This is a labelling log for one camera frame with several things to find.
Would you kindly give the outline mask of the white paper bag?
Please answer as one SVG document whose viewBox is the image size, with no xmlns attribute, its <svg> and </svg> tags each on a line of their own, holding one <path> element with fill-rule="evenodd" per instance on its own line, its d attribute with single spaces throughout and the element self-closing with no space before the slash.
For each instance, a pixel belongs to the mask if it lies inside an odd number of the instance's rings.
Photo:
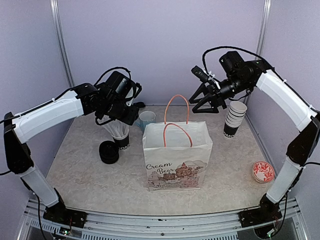
<svg viewBox="0 0 320 240">
<path fill-rule="evenodd" d="M 206 122 L 165 118 L 150 123 L 144 129 L 142 147 L 150 192 L 202 187 L 213 147 Z"/>
</svg>

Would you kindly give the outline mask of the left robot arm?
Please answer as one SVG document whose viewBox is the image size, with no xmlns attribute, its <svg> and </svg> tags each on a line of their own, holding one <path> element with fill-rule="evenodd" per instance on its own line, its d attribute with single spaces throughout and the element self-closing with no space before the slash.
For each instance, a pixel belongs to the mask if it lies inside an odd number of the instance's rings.
<svg viewBox="0 0 320 240">
<path fill-rule="evenodd" d="M 142 91 L 142 86 L 118 72 L 117 68 L 111 72 L 105 82 L 98 80 L 95 84 L 83 83 L 69 88 L 58 97 L 25 112 L 8 112 L 1 121 L 8 169 L 20 177 L 61 223 L 70 218 L 70 211 L 58 191 L 36 167 L 27 142 L 60 123 L 91 113 L 98 126 L 115 120 L 133 125 L 139 113 L 133 100 Z"/>
</svg>

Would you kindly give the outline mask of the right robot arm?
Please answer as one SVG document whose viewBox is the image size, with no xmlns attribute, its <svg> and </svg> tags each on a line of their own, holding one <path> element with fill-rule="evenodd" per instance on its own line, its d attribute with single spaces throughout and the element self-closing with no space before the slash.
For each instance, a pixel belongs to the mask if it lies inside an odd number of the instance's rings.
<svg viewBox="0 0 320 240">
<path fill-rule="evenodd" d="M 238 47 L 229 47 L 219 62 L 226 79 L 218 81 L 207 67 L 194 66 L 191 72 L 201 85 L 189 99 L 194 104 L 193 113 L 219 113 L 226 108 L 225 100 L 238 93 L 251 93 L 254 88 L 268 95 L 293 121 L 299 131 L 288 145 L 286 160 L 273 185 L 261 198 L 256 218 L 266 222 L 279 209 L 279 203 L 299 178 L 308 158 L 320 139 L 320 113 L 293 90 L 263 57 L 245 61 L 238 53 Z"/>
</svg>

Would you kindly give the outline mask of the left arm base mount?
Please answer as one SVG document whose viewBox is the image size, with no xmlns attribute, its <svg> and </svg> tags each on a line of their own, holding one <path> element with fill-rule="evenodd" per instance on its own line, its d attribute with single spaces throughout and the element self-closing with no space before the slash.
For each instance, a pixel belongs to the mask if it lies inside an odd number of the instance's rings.
<svg viewBox="0 0 320 240">
<path fill-rule="evenodd" d="M 66 208 L 61 195 L 55 188 L 54 190 L 58 196 L 58 202 L 51 207 L 45 208 L 43 218 L 55 223 L 83 229 L 88 214 L 84 211 Z"/>
</svg>

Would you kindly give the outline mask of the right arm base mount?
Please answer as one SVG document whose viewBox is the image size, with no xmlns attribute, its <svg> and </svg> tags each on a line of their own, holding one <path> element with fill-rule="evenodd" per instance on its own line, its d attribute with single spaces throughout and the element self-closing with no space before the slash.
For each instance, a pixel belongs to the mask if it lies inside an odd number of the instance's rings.
<svg viewBox="0 0 320 240">
<path fill-rule="evenodd" d="M 282 218 L 280 202 L 273 203 L 264 194 L 257 208 L 242 210 L 238 216 L 242 228 L 275 221 Z"/>
</svg>

